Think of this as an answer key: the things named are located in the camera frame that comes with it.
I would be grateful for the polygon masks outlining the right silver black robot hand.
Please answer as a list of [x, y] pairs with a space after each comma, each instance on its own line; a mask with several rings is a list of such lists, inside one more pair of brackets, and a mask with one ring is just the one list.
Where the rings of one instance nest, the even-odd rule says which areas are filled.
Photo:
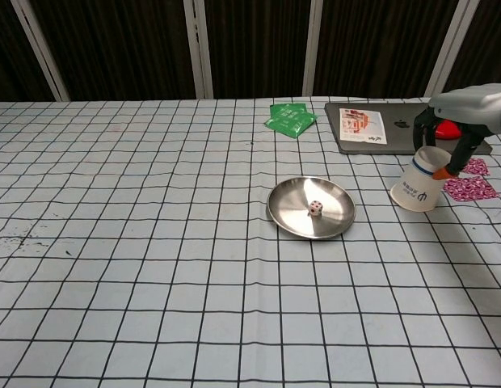
[[432, 174], [435, 180], [456, 178], [485, 138], [501, 134], [501, 83], [468, 86], [430, 98], [427, 108], [413, 124], [413, 144], [436, 144], [438, 125], [448, 120], [461, 131], [449, 163]]

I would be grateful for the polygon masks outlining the white paper cup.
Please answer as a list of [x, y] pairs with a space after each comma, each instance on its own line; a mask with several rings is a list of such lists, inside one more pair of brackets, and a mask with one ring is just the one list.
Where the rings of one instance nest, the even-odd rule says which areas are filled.
[[433, 174], [445, 167], [451, 154], [435, 146], [419, 148], [399, 181], [390, 189], [391, 198], [402, 208], [423, 213], [436, 207], [445, 179], [434, 179]]

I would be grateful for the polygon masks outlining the round metal plate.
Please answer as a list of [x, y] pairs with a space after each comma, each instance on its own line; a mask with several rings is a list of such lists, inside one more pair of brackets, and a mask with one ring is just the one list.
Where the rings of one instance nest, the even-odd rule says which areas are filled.
[[[322, 203], [322, 214], [309, 214], [309, 203]], [[356, 219], [352, 197], [330, 180], [299, 176], [278, 183], [267, 198], [267, 211], [283, 230], [302, 238], [327, 239], [349, 229]]]

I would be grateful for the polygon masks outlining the red round disc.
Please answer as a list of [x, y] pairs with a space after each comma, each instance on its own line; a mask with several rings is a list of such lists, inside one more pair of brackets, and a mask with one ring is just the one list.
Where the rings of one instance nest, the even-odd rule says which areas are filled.
[[455, 122], [451, 120], [442, 120], [435, 131], [436, 139], [438, 140], [456, 140], [460, 138], [462, 132]]

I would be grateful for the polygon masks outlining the pink patterned card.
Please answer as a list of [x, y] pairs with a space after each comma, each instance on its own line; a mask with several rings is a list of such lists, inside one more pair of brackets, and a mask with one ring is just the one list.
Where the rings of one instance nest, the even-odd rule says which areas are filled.
[[495, 189], [481, 176], [449, 179], [444, 185], [444, 191], [458, 202], [489, 200], [499, 196]]
[[482, 158], [471, 158], [463, 172], [470, 175], [487, 176], [490, 174], [486, 162]]

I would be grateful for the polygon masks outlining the grey closed laptop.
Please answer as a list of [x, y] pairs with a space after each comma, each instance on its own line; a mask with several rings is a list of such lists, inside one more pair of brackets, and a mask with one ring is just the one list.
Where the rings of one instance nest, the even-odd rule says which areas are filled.
[[[413, 155], [415, 152], [412, 139], [414, 118], [426, 107], [426, 103], [327, 103], [325, 112], [341, 154]], [[380, 112], [387, 144], [341, 140], [340, 108]]]

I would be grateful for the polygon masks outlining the white red printed card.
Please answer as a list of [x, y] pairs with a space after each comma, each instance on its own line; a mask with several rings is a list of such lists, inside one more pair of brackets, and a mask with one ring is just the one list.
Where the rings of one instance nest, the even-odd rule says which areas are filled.
[[381, 113], [357, 108], [340, 108], [339, 139], [386, 145], [387, 138]]

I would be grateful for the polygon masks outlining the green sachet packet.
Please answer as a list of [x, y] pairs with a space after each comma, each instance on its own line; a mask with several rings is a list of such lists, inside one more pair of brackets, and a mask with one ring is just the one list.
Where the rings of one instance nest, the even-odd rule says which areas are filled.
[[271, 117], [290, 116], [292, 113], [307, 113], [306, 105], [304, 103], [278, 103], [269, 107]]
[[307, 110], [307, 113], [293, 113], [290, 116], [270, 117], [264, 125], [281, 134], [291, 138], [298, 138], [309, 126], [314, 124], [317, 116]]

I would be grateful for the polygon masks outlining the white frame post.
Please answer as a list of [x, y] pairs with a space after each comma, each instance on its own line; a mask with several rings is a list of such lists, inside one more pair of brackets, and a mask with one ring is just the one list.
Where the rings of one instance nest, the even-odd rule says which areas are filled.
[[48, 87], [57, 102], [69, 102], [64, 80], [29, 0], [10, 0], [25, 36], [35, 54]]
[[309, 25], [305, 50], [305, 64], [302, 95], [311, 96], [314, 92], [314, 77], [318, 59], [318, 44], [322, 22], [324, 0], [311, 0]]
[[461, 26], [461, 21], [464, 18], [466, 9], [469, 5], [469, 0], [457, 0], [457, 6], [453, 13], [453, 17], [448, 25], [448, 30], [446, 32], [443, 43], [440, 47], [439, 55], [434, 64], [431, 76], [429, 78], [426, 90], [424, 92], [424, 97], [431, 97], [436, 91], [436, 85], [440, 80], [440, 76], [444, 71], [444, 65], [449, 56], [449, 52], [452, 48], [453, 41], [456, 38], [457, 31]]
[[183, 0], [187, 39], [197, 99], [213, 99], [208, 26], [204, 0]]

